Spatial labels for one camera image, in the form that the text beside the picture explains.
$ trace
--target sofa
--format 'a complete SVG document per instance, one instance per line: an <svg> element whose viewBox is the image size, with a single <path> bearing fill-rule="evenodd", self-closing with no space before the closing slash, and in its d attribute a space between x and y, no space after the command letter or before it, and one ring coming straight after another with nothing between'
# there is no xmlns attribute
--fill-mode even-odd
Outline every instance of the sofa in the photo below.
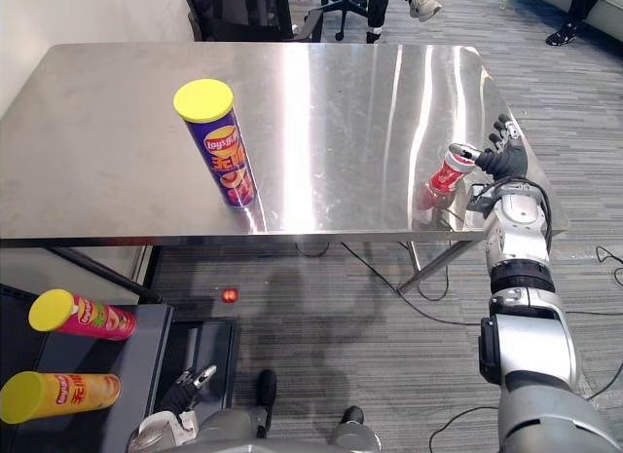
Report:
<svg viewBox="0 0 623 453"><path fill-rule="evenodd" d="M543 0L567 11L571 0ZM623 42L623 0L600 0L586 22Z"/></svg>

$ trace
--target purple chip canister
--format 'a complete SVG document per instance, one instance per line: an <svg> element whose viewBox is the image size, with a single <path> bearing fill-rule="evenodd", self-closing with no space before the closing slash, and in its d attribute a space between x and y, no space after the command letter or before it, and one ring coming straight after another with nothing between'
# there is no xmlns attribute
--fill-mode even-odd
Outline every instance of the purple chip canister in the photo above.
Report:
<svg viewBox="0 0 623 453"><path fill-rule="evenodd" d="M191 81L177 91L173 106L186 123L225 203L238 208L249 205L256 188L230 87L218 80Z"/></svg>

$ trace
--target stainless steel table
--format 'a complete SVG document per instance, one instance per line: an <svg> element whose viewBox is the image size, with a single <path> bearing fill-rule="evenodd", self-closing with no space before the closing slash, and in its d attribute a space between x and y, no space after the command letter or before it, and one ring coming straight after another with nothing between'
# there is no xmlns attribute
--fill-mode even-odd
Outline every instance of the stainless steel table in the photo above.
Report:
<svg viewBox="0 0 623 453"><path fill-rule="evenodd" d="M234 90L259 190L248 209L221 201L172 108L182 84L206 77ZM483 238L482 220L465 212L463 187L444 220L426 224L417 186L449 143L487 147L500 113L510 111L472 48L56 46L0 123L0 245L457 241L433 260L441 266ZM527 149L528 177L564 230Z"/></svg>

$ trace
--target gray carpet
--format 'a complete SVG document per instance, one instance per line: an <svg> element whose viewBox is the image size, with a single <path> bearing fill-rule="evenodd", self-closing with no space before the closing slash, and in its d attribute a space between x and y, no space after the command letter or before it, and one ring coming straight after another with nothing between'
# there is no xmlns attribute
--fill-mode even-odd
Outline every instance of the gray carpet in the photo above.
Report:
<svg viewBox="0 0 623 453"><path fill-rule="evenodd" d="M569 46L547 47L545 37L564 15L538 0L511 0L506 10L497 0L439 1L444 10L420 23L403 0L391 0L381 42L478 49L571 220L553 243L559 294L568 310L623 311L614 263L594 256L595 245L623 256L623 46L586 29ZM310 6L293 4L295 21ZM325 41L333 41L338 25L337 13L325 17ZM349 16L345 42L363 43L365 30L365 19ZM407 277L409 258L400 245L352 247L393 283ZM436 317L478 321L489 298L484 263L481 248L454 262L442 302L426 302L416 291L409 297ZM422 290L438 295L443 284L439 274ZM219 300L219 289L228 286L240 290L236 305ZM235 404L251 403L254 376L273 368L274 436L325 439L356 403L385 451L427 451L430 433L454 414L497 404L498 390L478 373L478 328L422 318L340 245L321 258L299 256L291 245L170 248L155 287L180 319L239 317ZM623 359L623 319L568 319L583 358L581 390L589 395ZM623 443L623 380L594 404ZM434 451L497 451L495 413L457 421L435 439Z"/></svg>

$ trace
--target white sneaker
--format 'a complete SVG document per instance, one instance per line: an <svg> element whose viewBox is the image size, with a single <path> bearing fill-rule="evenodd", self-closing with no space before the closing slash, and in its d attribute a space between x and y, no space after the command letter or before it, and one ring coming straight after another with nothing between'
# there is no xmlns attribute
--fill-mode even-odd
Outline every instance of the white sneaker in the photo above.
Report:
<svg viewBox="0 0 623 453"><path fill-rule="evenodd" d="M441 4L437 0L409 0L409 15L420 21L427 21L441 10Z"/></svg>

